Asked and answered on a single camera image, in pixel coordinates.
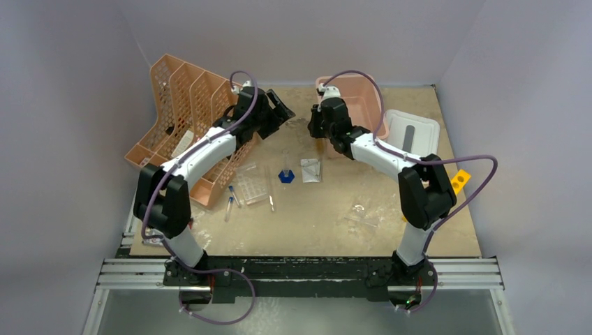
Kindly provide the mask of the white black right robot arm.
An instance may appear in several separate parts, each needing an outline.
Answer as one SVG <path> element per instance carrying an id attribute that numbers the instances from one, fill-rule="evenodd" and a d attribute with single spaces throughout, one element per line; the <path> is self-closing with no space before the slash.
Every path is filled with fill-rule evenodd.
<path id="1" fill-rule="evenodd" d="M 424 249 L 433 226 L 457 203 L 440 157 L 408 155 L 375 138 L 369 129 L 353 125 L 342 98 L 312 105 L 308 129 L 311 137 L 328 140 L 338 154 L 366 163 L 396 181 L 406 227 L 392 256 L 392 275 L 399 283 L 410 283 L 426 262 Z"/>

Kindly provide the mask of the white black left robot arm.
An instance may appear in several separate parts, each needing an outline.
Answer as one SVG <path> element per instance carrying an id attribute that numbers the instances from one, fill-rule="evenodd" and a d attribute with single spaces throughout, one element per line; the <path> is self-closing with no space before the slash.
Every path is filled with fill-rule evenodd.
<path id="1" fill-rule="evenodd" d="M 207 253 L 189 227 L 190 190 L 254 135 L 265 139 L 294 116 L 273 90 L 242 87 L 237 102 L 195 144 L 161 165 L 148 163 L 141 169 L 133 204 L 134 216 L 142 221 L 140 234 L 148 239 L 148 229 L 157 232 L 153 238 L 182 265 L 181 276 L 190 285 L 200 285 L 208 276 L 208 266 L 201 262 Z"/>

